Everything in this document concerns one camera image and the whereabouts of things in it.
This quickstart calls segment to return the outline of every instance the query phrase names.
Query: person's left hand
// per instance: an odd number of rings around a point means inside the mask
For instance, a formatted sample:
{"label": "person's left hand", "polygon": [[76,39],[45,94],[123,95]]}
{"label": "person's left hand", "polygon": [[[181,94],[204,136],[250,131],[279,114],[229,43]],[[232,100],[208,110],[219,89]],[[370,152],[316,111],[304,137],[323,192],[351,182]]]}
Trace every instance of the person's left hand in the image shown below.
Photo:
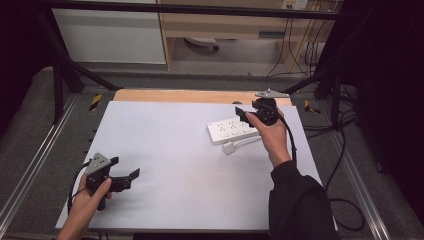
{"label": "person's left hand", "polygon": [[100,200],[102,200],[104,196],[106,196],[107,199],[111,198],[111,194],[108,193],[112,183],[110,178],[106,179],[92,196],[88,192],[88,189],[86,189],[86,179],[87,176],[84,174],[81,177],[78,187],[78,191],[81,192],[75,196],[68,219],[66,219],[62,230],[57,236],[58,240],[81,239],[96,213]]}

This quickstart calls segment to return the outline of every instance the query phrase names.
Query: power outlet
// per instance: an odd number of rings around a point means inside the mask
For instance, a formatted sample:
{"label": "power outlet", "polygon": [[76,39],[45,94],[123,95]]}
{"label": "power outlet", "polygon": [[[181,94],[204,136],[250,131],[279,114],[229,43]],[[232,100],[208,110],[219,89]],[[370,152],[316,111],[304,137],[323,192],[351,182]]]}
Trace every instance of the power outlet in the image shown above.
{"label": "power outlet", "polygon": [[294,10],[305,10],[308,0],[296,0],[296,3],[293,5]]}
{"label": "power outlet", "polygon": [[256,128],[251,128],[249,124],[241,122],[239,117],[209,123],[208,130],[213,146],[259,135]]}

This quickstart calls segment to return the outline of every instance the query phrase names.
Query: white cable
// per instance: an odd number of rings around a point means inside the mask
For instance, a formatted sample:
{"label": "white cable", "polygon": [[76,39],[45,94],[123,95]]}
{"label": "white cable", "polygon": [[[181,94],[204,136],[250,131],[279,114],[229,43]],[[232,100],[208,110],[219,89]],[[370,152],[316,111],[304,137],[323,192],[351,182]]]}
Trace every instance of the white cable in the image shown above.
{"label": "white cable", "polygon": [[224,150],[224,152],[227,155],[230,155],[231,153],[236,151],[237,145],[240,145],[240,144],[245,143],[245,142],[255,142],[255,141],[258,141],[258,140],[261,140],[260,136],[246,138],[246,139],[243,139],[243,140],[240,140],[240,141],[237,141],[237,142],[227,142],[225,144],[222,144],[222,149]]}

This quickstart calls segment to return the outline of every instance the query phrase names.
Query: gray carpet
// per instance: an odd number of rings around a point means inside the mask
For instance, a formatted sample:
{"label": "gray carpet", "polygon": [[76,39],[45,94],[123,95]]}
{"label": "gray carpet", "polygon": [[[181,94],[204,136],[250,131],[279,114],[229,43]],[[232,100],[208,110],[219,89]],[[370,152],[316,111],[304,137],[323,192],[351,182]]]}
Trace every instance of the gray carpet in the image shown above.
{"label": "gray carpet", "polygon": [[[282,90],[299,79],[207,77],[186,75],[123,74],[104,75],[107,80],[121,83],[133,88],[167,88],[167,89],[206,89],[206,90],[263,90],[272,88]],[[62,133],[51,150],[44,166],[35,179],[29,193],[23,201],[15,218],[9,226],[8,233],[56,234],[54,226],[60,213],[59,206],[67,197],[69,184],[74,171],[85,158],[85,151],[90,147],[89,139],[95,137],[107,102],[113,98],[113,92],[103,94],[94,112],[88,111],[96,93],[90,87],[97,86],[91,82],[79,100]],[[322,115],[303,110],[305,96],[313,90],[309,86],[302,93],[294,95],[293,103],[298,107],[303,124],[327,125]],[[318,107],[310,97],[311,106]],[[53,96],[51,74],[40,73],[35,79],[20,111],[16,114],[8,131],[0,142],[0,204],[3,206],[10,193],[24,173],[38,147],[47,135],[53,120]],[[389,175],[376,171],[376,163],[367,142],[361,134],[360,126],[346,129],[348,148],[364,178],[367,187],[378,207],[379,213],[393,238],[424,239],[424,230],[405,199]],[[317,164],[323,183],[325,183],[338,158],[338,151],[330,134],[313,138],[309,141],[312,154]],[[338,170],[330,187],[330,197],[346,198],[357,202],[351,184],[343,167]],[[357,213],[348,206],[335,205],[337,219],[349,226],[357,226]],[[372,239],[368,226],[359,232],[340,228],[340,236],[345,239]]]}

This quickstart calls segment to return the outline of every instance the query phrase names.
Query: black sleeve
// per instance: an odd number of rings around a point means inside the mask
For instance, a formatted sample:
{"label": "black sleeve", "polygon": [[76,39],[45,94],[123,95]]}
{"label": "black sleeve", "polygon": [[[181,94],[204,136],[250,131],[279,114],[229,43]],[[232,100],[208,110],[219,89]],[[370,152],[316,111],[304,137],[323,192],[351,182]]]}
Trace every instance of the black sleeve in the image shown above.
{"label": "black sleeve", "polygon": [[271,240],[340,239],[334,228],[330,202],[323,187],[302,176],[288,161],[271,173],[274,189],[269,196]]}

